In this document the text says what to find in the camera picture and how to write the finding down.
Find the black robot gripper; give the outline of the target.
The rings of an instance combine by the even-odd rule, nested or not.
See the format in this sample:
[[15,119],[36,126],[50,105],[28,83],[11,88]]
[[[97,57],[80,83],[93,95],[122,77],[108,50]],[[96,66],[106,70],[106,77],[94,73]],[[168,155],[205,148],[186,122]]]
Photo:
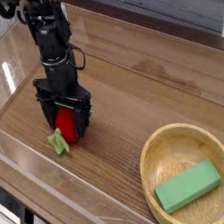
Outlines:
[[62,60],[54,62],[42,61],[46,71],[46,78],[36,78],[36,98],[42,106],[42,111],[49,127],[55,129],[58,107],[73,111],[75,132],[78,138],[85,135],[91,115],[91,94],[78,82],[78,71],[82,67],[76,66],[73,53],[69,53]]

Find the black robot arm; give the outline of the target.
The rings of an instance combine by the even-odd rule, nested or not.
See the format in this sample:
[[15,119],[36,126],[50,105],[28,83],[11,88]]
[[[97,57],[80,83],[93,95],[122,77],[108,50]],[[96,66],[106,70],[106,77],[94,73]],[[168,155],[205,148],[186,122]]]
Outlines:
[[36,99],[49,126],[61,131],[68,143],[82,138],[89,126],[91,94],[78,82],[78,49],[70,42],[72,32],[61,0],[0,0],[0,16],[18,17],[27,25],[40,51],[45,78],[35,79]]

